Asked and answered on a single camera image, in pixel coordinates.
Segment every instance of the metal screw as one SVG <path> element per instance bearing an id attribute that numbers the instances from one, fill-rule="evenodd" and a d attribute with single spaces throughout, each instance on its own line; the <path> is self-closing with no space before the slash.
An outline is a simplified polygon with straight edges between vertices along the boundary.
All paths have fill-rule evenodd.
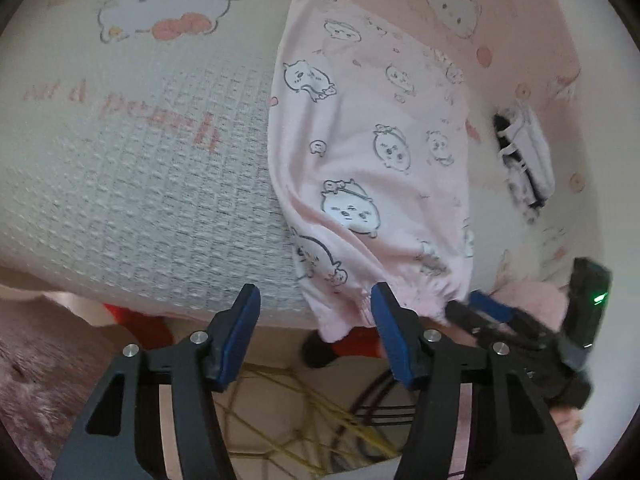
<path id="1" fill-rule="evenodd" d="M 206 332 L 203 332 L 202 330 L 198 330 L 197 332 L 194 332 L 193 334 L 191 334 L 191 337 L 189 339 L 191 340 L 192 343 L 196 343 L 196 345 L 201 345 L 208 338 L 209 338 L 209 334 L 207 334 Z"/>
<path id="2" fill-rule="evenodd" d="M 437 343 L 442 339 L 442 334 L 433 328 L 425 330 L 423 336 L 429 343 Z"/>
<path id="3" fill-rule="evenodd" d="M 498 355 L 509 354 L 509 347 L 507 346 L 507 343 L 502 343 L 502 342 L 494 343 L 493 348 L 494 348 L 494 352 L 497 353 Z"/>
<path id="4" fill-rule="evenodd" d="M 140 352 L 140 347 L 134 343 L 131 343 L 122 349 L 122 355 L 124 355 L 124 357 L 133 357 L 138 352 Z"/>

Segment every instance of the bed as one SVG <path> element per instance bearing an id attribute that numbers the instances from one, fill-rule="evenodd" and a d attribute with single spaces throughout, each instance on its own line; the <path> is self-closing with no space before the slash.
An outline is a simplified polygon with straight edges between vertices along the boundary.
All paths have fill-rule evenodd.
<path id="1" fill-rule="evenodd" d="M 597 229 L 573 106 L 580 66 L 556 0 L 456 0 L 464 32 L 443 24 L 440 2 L 353 1 L 465 73 L 471 287 L 564 284 L 574 240 Z M 266 159 L 289 2 L 25 0 L 0 38 L 2 264 L 99 301 L 200 319 L 254 282 L 261 323 L 314 327 Z M 167 33 L 138 12 L 148 4 L 205 18 Z M 515 98 L 540 115 L 557 181 L 532 226 L 492 130 Z"/>

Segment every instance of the yellow rope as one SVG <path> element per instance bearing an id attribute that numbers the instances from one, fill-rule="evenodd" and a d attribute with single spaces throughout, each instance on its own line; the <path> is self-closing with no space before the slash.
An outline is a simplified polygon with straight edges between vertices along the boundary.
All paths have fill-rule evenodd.
<path id="1" fill-rule="evenodd" d="M 253 431 L 257 436 L 259 436 L 261 439 L 263 439 L 267 444 L 269 444 L 269 446 L 271 446 L 272 449 L 279 451 L 283 455 L 285 455 L 288 458 L 292 459 L 294 462 L 298 462 L 301 466 L 304 466 L 307 469 L 309 469 L 309 471 L 312 471 L 312 472 L 315 472 L 315 473 L 318 473 L 318 474 L 322 474 L 322 475 L 326 475 L 327 474 L 327 471 L 325 471 L 324 469 L 313 465 L 311 462 L 308 462 L 307 460 L 304 460 L 303 458 L 300 458 L 295 453 L 290 452 L 288 449 L 286 449 L 285 447 L 283 447 L 280 444 L 278 444 L 276 441 L 271 440 L 270 437 L 268 437 L 266 434 L 264 434 L 263 432 L 258 430 L 256 427 L 252 426 L 250 423 L 248 423 L 246 420 L 244 420 L 244 418 L 239 416 L 237 413 L 230 411 L 226 406 L 223 406 L 221 403 L 219 403 L 217 401 L 215 401 L 215 403 L 216 403 L 216 406 L 218 406 L 219 408 L 221 408 L 225 412 L 228 412 L 229 415 L 231 417 L 233 417 L 236 421 L 238 421 L 242 426 L 244 426 L 245 428 L 247 428 L 250 431 Z"/>
<path id="2" fill-rule="evenodd" d="M 398 456 L 398 452 L 393 449 L 393 447 L 391 447 L 388 442 L 385 442 L 380 437 L 380 435 L 375 430 L 373 430 L 373 428 L 368 428 L 361 425 L 360 421 L 354 415 L 351 415 L 351 413 L 342 409 L 338 404 L 336 404 L 332 400 L 329 400 L 323 394 L 313 389 L 311 386 L 308 386 L 308 384 L 303 383 L 303 381 L 293 373 L 282 373 L 281 375 L 287 375 L 294 378 L 296 382 L 300 384 L 300 387 L 302 388 L 301 390 L 296 388 L 295 386 L 290 386 L 289 384 L 285 384 L 277 379 L 269 377 L 264 372 L 265 368 L 269 369 L 269 367 L 257 367 L 256 365 L 251 365 L 251 368 L 249 368 L 249 370 L 261 379 L 265 379 L 274 384 L 279 384 L 287 390 L 303 395 L 306 394 L 308 400 L 313 405 L 317 406 L 320 409 L 327 410 L 327 413 L 335 422 L 352 431 L 354 434 L 356 434 L 356 436 L 359 436 L 362 440 L 364 440 L 371 446 L 377 447 L 387 458 L 395 458 L 396 456 Z"/>
<path id="3" fill-rule="evenodd" d="M 327 425 L 328 428 L 332 428 L 331 421 L 323 412 L 318 411 L 318 415 L 322 420 L 324 420 L 324 423 Z M 343 438 L 340 442 L 343 447 L 348 449 L 348 454 L 350 454 L 353 458 L 355 466 L 353 466 L 352 463 L 349 463 L 349 465 L 352 466 L 353 469 L 357 469 L 361 465 L 370 465 L 369 463 L 364 461 L 364 458 L 359 453 L 357 453 L 355 449 L 353 449 L 353 446 L 345 438 Z"/>
<path id="4" fill-rule="evenodd" d="M 290 438 L 289 440 L 287 440 L 284 444 L 280 444 L 280 446 L 282 446 L 282 447 L 289 447 L 289 446 L 291 446 L 291 444 L 294 444 L 294 443 L 299 442 L 299 441 L 300 441 L 300 439 L 299 439 L 298 437 L 294 436 L 294 437 Z M 265 458 L 271 458 L 271 457 L 272 457 L 273 455 L 275 455 L 277 452 L 278 452 L 278 451 L 277 451 L 276 449 L 272 449 L 272 450 L 270 450 L 270 451 L 267 451 L 267 452 L 264 454 L 264 457 L 265 457 Z"/>
<path id="5" fill-rule="evenodd" d="M 266 460 L 266 453 L 247 453 L 242 451 L 229 451 L 231 458 L 246 458 L 251 460 Z"/>
<path id="6" fill-rule="evenodd" d="M 262 372 L 263 374 L 280 375 L 285 377 L 294 377 L 294 373 L 290 368 L 276 368 L 273 366 L 254 365 L 251 363 L 245 363 L 242 365 L 242 370 L 245 372 Z"/>
<path id="7" fill-rule="evenodd" d="M 318 435 L 318 427 L 316 426 L 316 421 L 314 419 L 314 410 L 313 404 L 311 403 L 311 396 L 309 395 L 308 390 L 306 389 L 305 383 L 303 383 L 299 378 L 296 377 L 296 381 L 302 388 L 304 399 L 305 399 L 305 416 L 306 422 L 311 429 L 311 438 L 313 439 L 313 444 L 316 446 L 316 456 L 318 457 L 318 463 L 322 469 L 328 470 L 328 465 L 326 460 L 324 459 L 324 452 L 322 451 L 322 447 L 320 446 L 320 436 Z M 303 448 L 306 451 L 306 443 L 302 443 Z"/>
<path id="8" fill-rule="evenodd" d="M 304 440 L 306 440 L 307 442 L 311 442 L 311 439 L 309 438 L 305 438 Z M 342 455 L 345 457 L 350 457 L 350 458 L 357 458 L 358 455 L 357 453 L 354 452 L 349 452 L 349 451 L 343 451 L 341 449 L 332 449 L 331 446 L 328 446 L 327 444 L 323 444 L 322 442 L 320 442 L 320 446 L 325 448 L 325 449 L 329 449 L 331 451 L 333 451 L 334 453 L 337 453 L 338 455 Z"/>
<path id="9" fill-rule="evenodd" d="M 289 471 L 287 471 L 286 469 L 283 468 L 283 466 L 281 466 L 280 464 L 278 464 L 276 461 L 274 461 L 272 458 L 269 458 L 267 460 L 267 462 L 272 463 L 274 466 L 276 466 L 277 469 L 280 469 L 280 471 L 282 471 L 285 475 L 287 475 L 289 478 L 293 478 L 293 480 L 298 480 L 298 478 L 296 476 L 293 476 L 292 473 L 290 473 Z"/>
<path id="10" fill-rule="evenodd" d="M 234 389 L 231 391 L 231 396 L 229 397 L 229 402 L 227 405 L 230 411 L 233 410 L 234 404 L 236 403 L 236 398 L 238 397 L 238 391 L 240 390 L 240 384 L 242 384 L 242 379 L 243 377 L 239 376 L 238 380 L 234 383 Z M 225 417 L 223 420 L 223 428 L 224 428 L 223 437 L 225 439 L 226 446 L 229 447 L 231 446 L 231 437 L 229 435 L 229 415 L 227 412 L 225 412 Z"/>

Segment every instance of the pink plush blanket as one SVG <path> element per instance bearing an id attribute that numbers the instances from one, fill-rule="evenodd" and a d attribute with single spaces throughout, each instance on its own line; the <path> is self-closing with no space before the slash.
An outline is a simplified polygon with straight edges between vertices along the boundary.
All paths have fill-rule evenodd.
<path id="1" fill-rule="evenodd" d="M 0 420 L 43 478 L 116 350 L 55 303 L 0 300 Z"/>

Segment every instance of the fabric pile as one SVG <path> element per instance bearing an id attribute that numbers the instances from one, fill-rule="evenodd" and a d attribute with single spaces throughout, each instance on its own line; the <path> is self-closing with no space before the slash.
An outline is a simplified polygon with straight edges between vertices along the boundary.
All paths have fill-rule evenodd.
<path id="1" fill-rule="evenodd" d="M 473 255 L 462 72 L 349 0 L 293 0 L 272 95 L 271 181 L 322 338 L 373 326 L 377 282 L 444 320 Z"/>
<path id="2" fill-rule="evenodd" d="M 529 105 L 516 103 L 494 117 L 500 156 L 514 202 L 535 222 L 556 190 L 551 152 L 540 122 Z"/>

